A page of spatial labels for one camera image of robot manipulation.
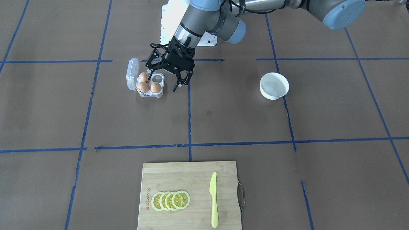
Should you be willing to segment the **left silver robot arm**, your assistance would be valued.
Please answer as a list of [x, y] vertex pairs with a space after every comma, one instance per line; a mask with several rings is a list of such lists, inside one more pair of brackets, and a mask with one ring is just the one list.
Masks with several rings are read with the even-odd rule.
[[362, 14], [364, 0], [191, 0], [180, 13], [170, 10], [171, 16], [181, 16], [178, 26], [167, 44], [150, 46], [153, 51], [146, 62], [150, 80], [157, 70], [174, 74], [180, 85], [188, 85], [195, 67], [195, 49], [205, 33], [237, 44], [245, 36], [246, 13], [269, 14], [290, 7], [304, 9], [331, 30], [348, 27]]

